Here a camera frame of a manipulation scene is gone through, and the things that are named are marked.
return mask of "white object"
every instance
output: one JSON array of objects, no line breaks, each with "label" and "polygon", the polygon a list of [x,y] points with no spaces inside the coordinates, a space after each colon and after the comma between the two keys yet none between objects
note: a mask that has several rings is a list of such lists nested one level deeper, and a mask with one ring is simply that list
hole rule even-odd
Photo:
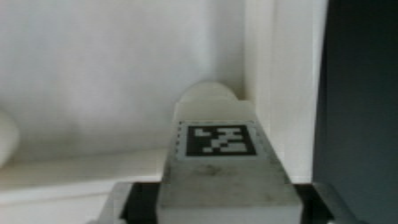
[{"label": "white object", "polygon": [[19,130],[9,116],[0,112],[0,168],[7,163],[19,143]]},{"label": "white object", "polygon": [[[186,93],[193,92],[195,100],[183,100],[176,107],[158,223],[298,224],[302,203],[252,106],[216,95],[211,100],[209,91],[229,92],[218,84],[200,84]],[[238,150],[222,151],[236,143],[243,144]]]},{"label": "white object", "polygon": [[328,0],[245,2],[245,95],[289,178],[307,183]]}]

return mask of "black panel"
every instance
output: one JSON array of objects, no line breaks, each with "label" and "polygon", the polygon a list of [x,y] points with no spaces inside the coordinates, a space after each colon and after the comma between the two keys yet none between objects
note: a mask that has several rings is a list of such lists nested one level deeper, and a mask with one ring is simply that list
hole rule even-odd
[{"label": "black panel", "polygon": [[357,218],[396,223],[396,0],[330,0],[312,173]]},{"label": "black panel", "polygon": [[135,183],[120,219],[128,224],[156,224],[158,183]]},{"label": "black panel", "polygon": [[312,185],[295,185],[295,189],[304,203],[302,224],[327,224],[328,220],[332,220],[332,213]]}]

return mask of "white surface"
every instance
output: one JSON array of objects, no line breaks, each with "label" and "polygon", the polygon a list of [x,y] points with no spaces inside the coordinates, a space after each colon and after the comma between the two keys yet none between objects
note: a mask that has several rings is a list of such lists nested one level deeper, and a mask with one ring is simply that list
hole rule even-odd
[{"label": "white surface", "polygon": [[165,147],[184,89],[220,80],[241,96],[241,79],[241,0],[0,1],[16,160]]},{"label": "white surface", "polygon": [[247,0],[247,80],[270,142],[295,182],[311,181],[327,0]]},{"label": "white surface", "polygon": [[167,150],[90,156],[7,166],[0,170],[0,206],[110,192],[117,181],[158,181]]},{"label": "white surface", "polygon": [[[238,100],[177,104],[156,204],[160,224],[263,224],[264,220],[266,224],[300,223],[302,202],[252,110]],[[256,154],[188,156],[186,128],[224,127],[236,125],[234,122],[250,123],[247,129],[254,134],[247,138]]]},{"label": "white surface", "polygon": [[0,169],[19,143],[19,130],[10,117],[0,111]]},{"label": "white surface", "polygon": [[1,224],[87,224],[97,218],[106,194],[39,201],[14,206],[0,205]]}]

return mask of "white wall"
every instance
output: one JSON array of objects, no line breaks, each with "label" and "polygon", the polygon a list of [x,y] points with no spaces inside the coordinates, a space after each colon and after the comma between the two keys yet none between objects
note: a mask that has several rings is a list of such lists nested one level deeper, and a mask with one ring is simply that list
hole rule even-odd
[{"label": "white wall", "polygon": [[312,176],[327,0],[247,0],[247,96],[295,182]]},{"label": "white wall", "polygon": [[16,160],[160,148],[188,86],[241,96],[241,0],[0,2],[0,109]]}]

